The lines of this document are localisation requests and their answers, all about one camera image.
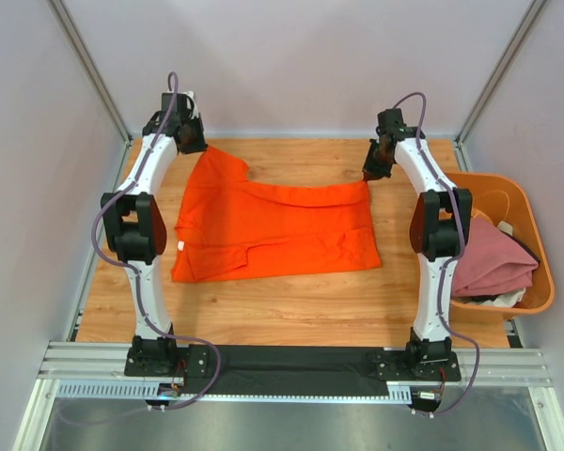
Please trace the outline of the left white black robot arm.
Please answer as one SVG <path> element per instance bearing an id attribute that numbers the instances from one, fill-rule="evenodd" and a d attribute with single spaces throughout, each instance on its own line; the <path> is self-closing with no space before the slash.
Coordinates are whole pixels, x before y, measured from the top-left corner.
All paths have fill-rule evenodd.
<path id="1" fill-rule="evenodd" d="M 101 199 L 100 217 L 109 250 L 108 263 L 122 267 L 130 281 L 135 332 L 124 374 L 131 377 L 181 375 L 182 357 L 166 312 L 161 257 L 167 229 L 156 200 L 165 173 L 178 154 L 207 146 L 192 91 L 162 95 L 162 109 L 143 129 L 142 145 L 128 177 Z"/>

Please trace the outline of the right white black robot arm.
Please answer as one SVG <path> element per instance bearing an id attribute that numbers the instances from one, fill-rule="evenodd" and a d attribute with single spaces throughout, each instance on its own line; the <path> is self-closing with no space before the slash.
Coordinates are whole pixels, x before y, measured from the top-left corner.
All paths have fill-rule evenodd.
<path id="1" fill-rule="evenodd" d="M 405 124 L 398 107 L 377 116 L 364 180 L 391 176 L 399 165 L 417 201 L 409 241 L 419 263 L 417 312 L 404 350 L 374 353 L 379 378 L 388 381 L 459 381 L 461 373 L 447 329 L 451 282 L 468 241 L 473 196 L 455 185 L 434 160 L 424 133 Z"/>

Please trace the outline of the orange t shirt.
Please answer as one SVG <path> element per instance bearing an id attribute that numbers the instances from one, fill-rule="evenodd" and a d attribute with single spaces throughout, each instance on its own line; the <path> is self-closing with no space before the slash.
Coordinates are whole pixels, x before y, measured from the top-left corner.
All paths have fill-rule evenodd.
<path id="1" fill-rule="evenodd" d="M 175 283 L 360 272 L 381 267 L 364 181 L 293 187 L 248 177 L 209 147 L 187 181 L 175 233 Z"/>

